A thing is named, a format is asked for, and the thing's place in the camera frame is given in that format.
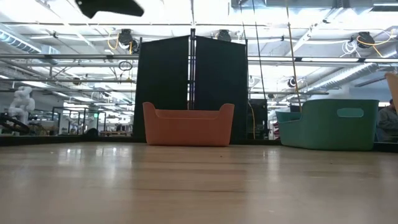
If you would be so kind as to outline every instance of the teal storage bin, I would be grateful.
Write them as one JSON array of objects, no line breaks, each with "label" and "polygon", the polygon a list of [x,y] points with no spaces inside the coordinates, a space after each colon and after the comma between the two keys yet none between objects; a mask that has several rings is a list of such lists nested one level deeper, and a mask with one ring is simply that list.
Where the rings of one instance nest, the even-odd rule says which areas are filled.
[{"label": "teal storage bin", "polygon": [[284,146],[369,151],[376,132],[377,100],[309,100],[301,113],[276,112]]}]

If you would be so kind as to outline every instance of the bin handle cutout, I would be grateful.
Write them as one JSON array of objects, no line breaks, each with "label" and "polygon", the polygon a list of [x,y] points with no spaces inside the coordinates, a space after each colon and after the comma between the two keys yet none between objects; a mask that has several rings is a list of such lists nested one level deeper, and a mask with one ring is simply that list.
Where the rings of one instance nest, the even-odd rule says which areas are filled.
[{"label": "bin handle cutout", "polygon": [[361,108],[342,108],[337,110],[340,118],[362,118],[364,111]]}]

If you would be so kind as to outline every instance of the person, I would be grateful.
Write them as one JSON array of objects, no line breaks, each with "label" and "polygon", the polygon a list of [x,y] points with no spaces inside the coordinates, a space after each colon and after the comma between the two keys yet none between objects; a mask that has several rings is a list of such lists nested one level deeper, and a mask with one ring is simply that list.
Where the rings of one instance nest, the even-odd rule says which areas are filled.
[{"label": "person", "polygon": [[398,142],[398,115],[393,100],[379,111],[377,138],[382,142]]}]

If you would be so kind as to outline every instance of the black divider panel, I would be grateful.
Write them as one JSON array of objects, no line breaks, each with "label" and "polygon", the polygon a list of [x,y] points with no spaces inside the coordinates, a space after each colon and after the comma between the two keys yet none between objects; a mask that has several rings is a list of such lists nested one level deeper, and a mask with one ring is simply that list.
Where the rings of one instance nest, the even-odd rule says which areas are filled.
[{"label": "black divider panel", "polygon": [[195,110],[235,105],[231,140],[246,139],[248,77],[245,45],[197,37]]},{"label": "black divider panel", "polygon": [[188,51],[188,36],[145,42],[141,45],[134,109],[134,139],[145,139],[142,103],[151,102],[161,110],[187,109]]}]

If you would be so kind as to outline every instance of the white robot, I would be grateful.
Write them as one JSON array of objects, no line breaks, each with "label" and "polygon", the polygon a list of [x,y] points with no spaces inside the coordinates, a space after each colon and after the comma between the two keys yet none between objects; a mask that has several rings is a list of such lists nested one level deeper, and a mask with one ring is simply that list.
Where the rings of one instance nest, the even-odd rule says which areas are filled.
[{"label": "white robot", "polygon": [[18,116],[19,121],[24,124],[27,124],[29,112],[35,110],[35,100],[30,97],[30,93],[32,93],[31,87],[19,87],[8,109],[9,116]]}]

